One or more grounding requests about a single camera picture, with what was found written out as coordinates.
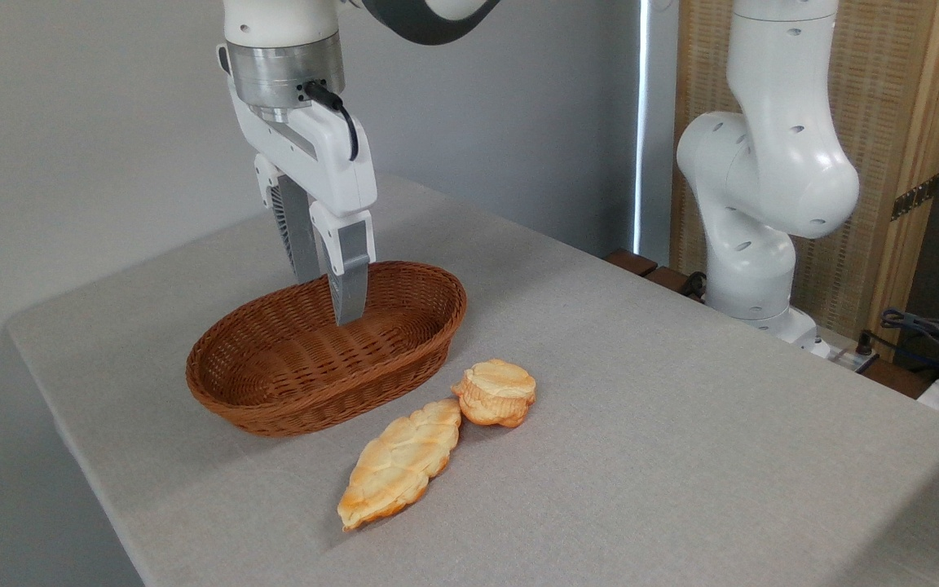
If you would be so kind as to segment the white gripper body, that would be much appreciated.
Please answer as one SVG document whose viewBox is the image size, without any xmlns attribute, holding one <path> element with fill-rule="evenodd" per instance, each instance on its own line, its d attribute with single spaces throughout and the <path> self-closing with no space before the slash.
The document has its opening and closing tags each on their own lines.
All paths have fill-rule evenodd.
<svg viewBox="0 0 939 587">
<path fill-rule="evenodd" d="M 360 122 L 354 121 L 359 152 L 352 161 L 349 126 L 341 114 L 310 103 L 287 112 L 286 122 L 266 120 L 239 98 L 232 77 L 227 85 L 247 142 L 332 215 L 346 217 L 376 203 L 376 175 Z"/>
</svg>

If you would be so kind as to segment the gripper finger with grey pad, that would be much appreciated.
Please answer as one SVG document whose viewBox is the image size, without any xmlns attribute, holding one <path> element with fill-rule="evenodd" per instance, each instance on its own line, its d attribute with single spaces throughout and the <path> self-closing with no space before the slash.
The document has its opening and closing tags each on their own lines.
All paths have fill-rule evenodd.
<svg viewBox="0 0 939 587">
<path fill-rule="evenodd" d="M 321 203 L 311 204 L 311 222 L 328 257 L 328 285 L 335 321 L 361 319 L 368 300 L 368 267 L 375 261 L 373 219 L 365 210 L 339 217 Z"/>
<path fill-rule="evenodd" d="M 256 175 L 263 204 L 276 221 L 295 281 L 305 284 L 320 278 L 323 272 L 318 263 L 308 193 L 262 155 L 256 156 Z"/>
</svg>

